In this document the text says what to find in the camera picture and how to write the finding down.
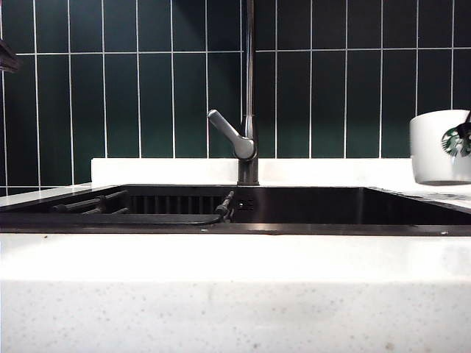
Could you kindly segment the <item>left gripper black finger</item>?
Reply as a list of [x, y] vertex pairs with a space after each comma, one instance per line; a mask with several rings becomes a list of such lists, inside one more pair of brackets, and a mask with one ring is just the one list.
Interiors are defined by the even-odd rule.
[[2, 71], [15, 73], [19, 70], [19, 58], [14, 51], [0, 40], [0, 67]]

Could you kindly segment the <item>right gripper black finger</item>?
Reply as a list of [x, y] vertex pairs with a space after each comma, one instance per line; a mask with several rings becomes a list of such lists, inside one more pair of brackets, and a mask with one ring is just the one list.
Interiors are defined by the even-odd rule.
[[471, 112], [468, 112], [464, 123], [457, 125], [455, 130], [454, 138], [457, 143], [469, 143], [470, 142], [470, 116]]

